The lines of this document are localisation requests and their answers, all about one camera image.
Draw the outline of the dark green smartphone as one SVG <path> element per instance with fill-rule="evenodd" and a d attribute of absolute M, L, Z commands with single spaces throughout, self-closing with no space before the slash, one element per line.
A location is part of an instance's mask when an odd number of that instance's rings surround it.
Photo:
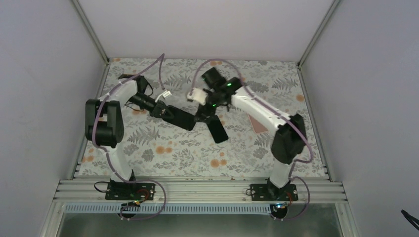
<path fill-rule="evenodd" d="M 216 144 L 225 142 L 229 139 L 218 116 L 213 116 L 211 120 L 207 123 L 207 126 Z"/>

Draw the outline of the black phone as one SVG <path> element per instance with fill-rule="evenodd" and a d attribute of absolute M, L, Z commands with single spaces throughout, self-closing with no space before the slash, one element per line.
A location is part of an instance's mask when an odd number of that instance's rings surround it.
<path fill-rule="evenodd" d="M 175 106 L 168 106 L 163 117 L 163 121 L 168 122 L 185 130 L 193 130 L 196 121 L 195 116 Z"/>

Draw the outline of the pink phone case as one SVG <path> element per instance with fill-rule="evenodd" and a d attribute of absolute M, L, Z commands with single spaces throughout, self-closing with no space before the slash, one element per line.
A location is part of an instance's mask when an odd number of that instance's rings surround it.
<path fill-rule="evenodd" d="M 251 127 L 255 134 L 268 132 L 268 129 L 263 124 L 261 124 L 259 121 L 257 121 L 255 118 L 253 118 L 250 115 L 248 115 L 248 117 L 249 117 Z"/>

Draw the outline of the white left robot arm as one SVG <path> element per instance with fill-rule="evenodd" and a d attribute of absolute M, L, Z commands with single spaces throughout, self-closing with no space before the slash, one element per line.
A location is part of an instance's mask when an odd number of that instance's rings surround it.
<path fill-rule="evenodd" d="M 148 86 L 144 76 L 123 74 L 114 89 L 85 103 L 85 137 L 105 154 L 112 171 L 111 180 L 121 182 L 118 194 L 126 200 L 137 195 L 138 187 L 133 183 L 134 172 L 119 145 L 125 134 L 122 108 L 131 102 L 147 110 L 152 117 L 174 118 L 174 112 L 164 102 L 145 94 Z"/>

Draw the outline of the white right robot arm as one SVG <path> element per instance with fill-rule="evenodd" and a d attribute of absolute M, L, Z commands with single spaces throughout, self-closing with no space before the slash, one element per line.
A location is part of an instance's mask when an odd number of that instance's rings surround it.
<path fill-rule="evenodd" d="M 216 109 L 221 106 L 233 106 L 242 110 L 273 134 L 271 153 L 275 160 L 274 169 L 268 179 L 270 186 L 267 193 L 272 200 L 280 201 L 287 194 L 285 186 L 291 181 L 292 164 L 306 147 L 303 117 L 281 112 L 255 95 L 240 78 L 226 80 L 216 68 L 207 70 L 202 78 L 208 88 L 192 87 L 186 98 L 199 104 L 194 120 L 208 126 L 215 143 L 228 139 L 219 117 L 215 114 Z"/>

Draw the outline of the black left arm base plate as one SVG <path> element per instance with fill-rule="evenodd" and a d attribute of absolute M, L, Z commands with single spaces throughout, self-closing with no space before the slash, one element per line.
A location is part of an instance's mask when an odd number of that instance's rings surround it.
<path fill-rule="evenodd" d="M 156 185 L 154 183 L 131 184 L 110 180 L 106 189 L 105 199 L 130 201 L 153 200 L 155 186 Z"/>

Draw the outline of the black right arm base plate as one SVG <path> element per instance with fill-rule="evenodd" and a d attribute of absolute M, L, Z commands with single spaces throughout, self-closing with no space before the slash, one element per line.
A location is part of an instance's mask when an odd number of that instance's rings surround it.
<path fill-rule="evenodd" d="M 298 201 L 296 185 L 287 183 L 282 188 L 273 184 L 250 184 L 246 194 L 252 201 Z"/>

